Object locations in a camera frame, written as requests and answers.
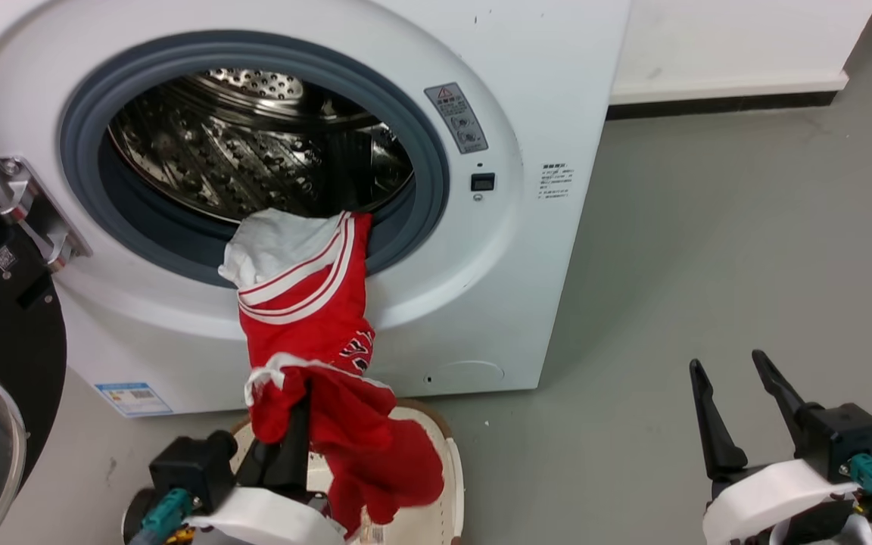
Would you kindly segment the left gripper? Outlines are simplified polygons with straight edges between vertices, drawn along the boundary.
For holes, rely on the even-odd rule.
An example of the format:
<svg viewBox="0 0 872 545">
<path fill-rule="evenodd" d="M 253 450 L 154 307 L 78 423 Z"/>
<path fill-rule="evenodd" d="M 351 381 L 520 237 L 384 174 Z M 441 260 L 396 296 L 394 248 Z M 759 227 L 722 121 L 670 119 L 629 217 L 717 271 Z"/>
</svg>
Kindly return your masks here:
<svg viewBox="0 0 872 545">
<path fill-rule="evenodd" d="M 293 407 L 293 428 L 280 441 L 251 438 L 238 468 L 236 487 L 211 514 L 193 515 L 190 527 L 212 528 L 249 544 L 345 544 L 344 528 L 313 505 L 287 499 L 261 487 L 306 487 L 310 448 L 311 390 Z"/>
</svg>

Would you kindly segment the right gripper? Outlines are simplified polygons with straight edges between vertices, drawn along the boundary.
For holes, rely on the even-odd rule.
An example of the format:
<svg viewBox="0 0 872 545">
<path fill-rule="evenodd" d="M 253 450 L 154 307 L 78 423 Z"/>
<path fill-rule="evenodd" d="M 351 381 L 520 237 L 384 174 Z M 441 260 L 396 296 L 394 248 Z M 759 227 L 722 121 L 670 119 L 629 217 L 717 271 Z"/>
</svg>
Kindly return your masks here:
<svg viewBox="0 0 872 545">
<path fill-rule="evenodd" d="M 796 461 L 773 463 L 720 492 L 706 508 L 702 530 L 707 544 L 872 544 L 868 517 L 859 513 L 851 481 L 831 484 L 806 462 L 804 427 L 824 410 L 805 401 L 764 351 L 752 359 L 765 392 L 777 403 Z M 706 475 L 731 481 L 745 472 L 747 455 L 737 447 L 713 401 L 714 389 L 698 359 L 689 366 L 693 405 Z"/>
</svg>

